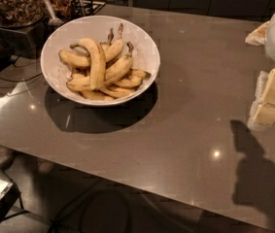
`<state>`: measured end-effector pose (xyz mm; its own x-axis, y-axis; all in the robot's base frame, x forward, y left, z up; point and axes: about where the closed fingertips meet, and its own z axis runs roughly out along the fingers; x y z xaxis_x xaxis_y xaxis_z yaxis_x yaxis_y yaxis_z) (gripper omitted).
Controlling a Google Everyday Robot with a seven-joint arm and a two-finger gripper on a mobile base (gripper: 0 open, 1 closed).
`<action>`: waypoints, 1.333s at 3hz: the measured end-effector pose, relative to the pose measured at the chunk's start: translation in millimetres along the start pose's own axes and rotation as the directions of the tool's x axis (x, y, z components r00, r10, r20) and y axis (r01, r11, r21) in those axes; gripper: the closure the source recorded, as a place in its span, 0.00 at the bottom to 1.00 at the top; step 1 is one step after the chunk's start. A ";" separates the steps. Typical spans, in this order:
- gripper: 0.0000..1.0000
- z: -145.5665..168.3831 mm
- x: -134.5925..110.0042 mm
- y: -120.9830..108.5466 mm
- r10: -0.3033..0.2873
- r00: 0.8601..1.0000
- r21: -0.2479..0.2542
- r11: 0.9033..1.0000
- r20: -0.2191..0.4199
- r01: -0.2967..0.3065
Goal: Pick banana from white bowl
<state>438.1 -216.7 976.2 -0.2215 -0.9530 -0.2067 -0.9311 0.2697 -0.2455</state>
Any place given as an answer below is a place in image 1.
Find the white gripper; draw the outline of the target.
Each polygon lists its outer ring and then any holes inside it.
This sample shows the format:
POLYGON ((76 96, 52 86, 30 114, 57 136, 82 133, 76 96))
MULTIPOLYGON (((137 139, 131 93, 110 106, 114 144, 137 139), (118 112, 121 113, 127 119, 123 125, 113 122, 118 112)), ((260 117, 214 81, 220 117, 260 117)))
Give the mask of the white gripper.
MULTIPOLYGON (((252 31, 245 42, 252 46, 264 46, 266 55, 275 61, 275 14, 252 31)), ((247 126, 254 131, 264 131, 275 123, 275 68, 261 71, 258 76, 255 100, 249 112, 247 126)))

